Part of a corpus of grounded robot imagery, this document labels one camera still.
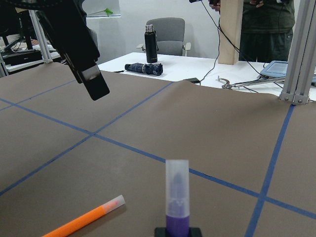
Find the whiteboard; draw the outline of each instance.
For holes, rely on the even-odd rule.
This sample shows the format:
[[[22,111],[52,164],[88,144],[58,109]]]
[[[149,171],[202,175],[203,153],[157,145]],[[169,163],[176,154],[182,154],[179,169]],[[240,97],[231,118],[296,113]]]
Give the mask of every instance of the whiteboard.
[[[120,16],[119,0],[85,0],[82,8],[87,13],[87,17],[108,16],[104,12],[106,8],[113,12],[109,16]]]

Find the orange marker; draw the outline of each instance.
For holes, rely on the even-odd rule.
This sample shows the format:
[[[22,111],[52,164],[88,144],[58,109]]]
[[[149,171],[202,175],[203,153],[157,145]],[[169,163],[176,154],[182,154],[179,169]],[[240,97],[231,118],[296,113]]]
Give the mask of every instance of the orange marker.
[[[73,232],[81,229],[82,227],[90,224],[91,222],[95,221],[96,219],[108,214],[110,211],[118,208],[125,204],[125,200],[122,195],[116,197],[115,199],[89,211],[88,213],[74,219],[73,221],[55,229],[48,234],[45,234],[43,237],[65,237]]]

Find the black pants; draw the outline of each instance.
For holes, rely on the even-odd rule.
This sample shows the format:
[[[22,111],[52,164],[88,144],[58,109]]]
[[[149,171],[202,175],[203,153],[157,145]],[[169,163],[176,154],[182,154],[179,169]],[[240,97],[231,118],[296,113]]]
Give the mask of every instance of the black pants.
[[[293,31],[281,34],[246,34],[240,36],[240,61],[270,63],[287,61]]]

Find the marker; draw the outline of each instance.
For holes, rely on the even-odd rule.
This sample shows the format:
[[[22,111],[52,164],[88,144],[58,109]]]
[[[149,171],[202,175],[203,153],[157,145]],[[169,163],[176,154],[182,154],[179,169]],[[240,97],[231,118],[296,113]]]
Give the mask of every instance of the marker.
[[[108,214],[110,211],[122,206],[125,204],[124,197],[122,195],[116,197],[115,199],[89,211],[88,213],[72,220],[71,222],[55,229],[48,234],[45,234],[43,237],[66,237],[73,232],[81,229],[82,227],[90,224],[91,222],[99,219],[100,217]]]
[[[189,236],[189,161],[166,160],[166,229],[171,237]]]

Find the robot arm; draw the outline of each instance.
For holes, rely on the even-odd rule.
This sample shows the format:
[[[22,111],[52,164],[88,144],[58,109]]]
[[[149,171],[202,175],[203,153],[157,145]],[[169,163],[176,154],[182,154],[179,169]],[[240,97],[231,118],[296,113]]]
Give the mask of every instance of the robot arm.
[[[83,0],[0,0],[15,7],[38,10],[37,16],[49,41],[67,60],[78,83],[93,100],[110,93],[95,63],[100,57],[85,23]]]

